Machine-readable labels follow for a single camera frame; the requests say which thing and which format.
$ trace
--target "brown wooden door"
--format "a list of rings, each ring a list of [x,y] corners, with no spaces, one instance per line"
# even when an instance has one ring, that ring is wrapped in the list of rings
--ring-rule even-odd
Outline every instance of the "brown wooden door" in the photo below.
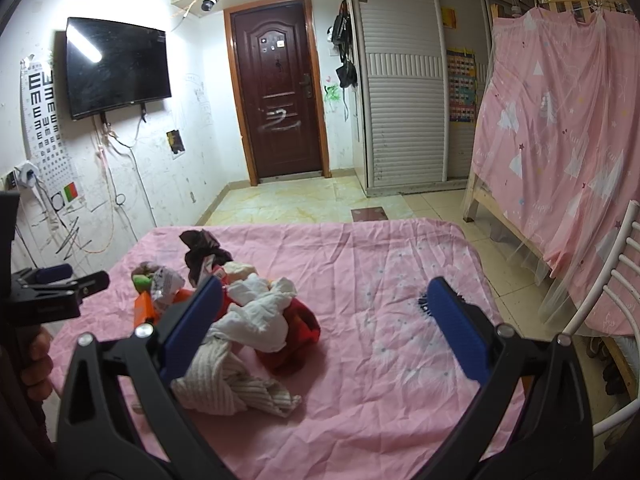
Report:
[[[258,178],[321,170],[303,3],[237,12],[231,20]]]

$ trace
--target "closet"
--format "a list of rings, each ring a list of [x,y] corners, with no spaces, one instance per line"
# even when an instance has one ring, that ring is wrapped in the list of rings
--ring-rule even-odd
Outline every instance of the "closet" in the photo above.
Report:
[[[409,192],[457,180],[462,187],[475,120],[449,121],[450,92],[458,89],[449,81],[447,50],[475,63],[477,110],[490,49],[484,0],[351,1],[364,128],[354,150],[363,151],[363,187]],[[455,24],[444,26],[443,7]]]

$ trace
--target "green drawing on wall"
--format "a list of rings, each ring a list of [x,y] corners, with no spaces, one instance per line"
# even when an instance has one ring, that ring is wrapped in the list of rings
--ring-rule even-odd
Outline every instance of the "green drawing on wall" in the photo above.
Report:
[[[339,101],[340,97],[340,86],[338,83],[325,86],[324,87],[324,102],[325,103],[335,103]]]

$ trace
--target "wooden bed frame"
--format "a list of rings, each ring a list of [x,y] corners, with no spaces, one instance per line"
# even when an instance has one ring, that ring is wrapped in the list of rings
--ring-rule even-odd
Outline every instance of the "wooden bed frame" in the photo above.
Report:
[[[596,0],[603,9],[616,12],[616,3],[622,4],[628,8],[628,3],[626,0]],[[549,10],[553,12],[563,12],[561,9],[558,9],[558,3],[563,4],[562,6],[566,10],[572,9],[576,10],[588,10],[590,7],[590,0],[538,0],[539,3],[548,4]],[[493,4],[491,5],[491,14],[492,17],[495,18],[503,18],[507,17],[504,12],[502,6]],[[474,173],[473,167],[469,173],[469,179],[466,183],[466,193],[465,199],[463,202],[463,220],[465,222],[473,222],[476,216],[476,212],[478,211],[478,204],[482,204],[485,208],[489,210],[489,212],[499,220],[509,231],[511,231],[518,239],[531,251],[531,253],[535,254],[536,257],[542,260],[542,253],[538,249],[538,247],[529,240],[520,230],[511,222],[509,219],[505,218],[502,214],[498,203],[495,201],[494,197],[487,190],[487,188],[483,185],[482,180]],[[613,361],[615,362],[620,374],[622,375],[623,381],[625,381],[626,390],[629,393],[629,397],[633,400],[638,396],[638,384],[636,382],[636,377],[626,361],[625,357],[622,354],[622,351],[618,347],[617,343],[613,338],[603,337],[602,338],[604,344],[607,346]]]

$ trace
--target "pink bed sheet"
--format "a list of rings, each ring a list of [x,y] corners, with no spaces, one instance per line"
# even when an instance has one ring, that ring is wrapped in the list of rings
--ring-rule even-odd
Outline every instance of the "pink bed sheet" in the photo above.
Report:
[[[640,197],[640,26],[617,12],[583,24],[571,12],[544,9],[494,23],[494,73],[472,167],[504,216],[540,249],[552,276],[566,276],[580,304],[628,202]],[[640,261],[637,253],[632,259]],[[622,273],[640,286],[631,269]],[[633,311],[624,287],[612,288]],[[640,310],[634,315],[640,322]],[[606,295],[586,323],[632,334]]]
[[[411,478],[478,390],[434,320],[420,313],[418,296],[431,278],[445,276],[501,322],[478,254],[459,228],[411,219],[207,229],[262,276],[292,279],[322,326],[305,368],[283,381],[303,397],[291,418],[190,412],[220,457],[241,480]],[[82,316],[62,328],[51,349],[58,391],[79,334],[106,340],[132,331],[133,267],[155,260],[186,277],[183,230],[158,228],[143,237],[111,269],[110,288],[88,298]],[[239,355],[266,377],[251,349]],[[130,385],[126,397],[129,404],[135,398]],[[489,453],[504,447],[523,400],[518,387]],[[135,422],[147,449],[162,456],[145,419]]]

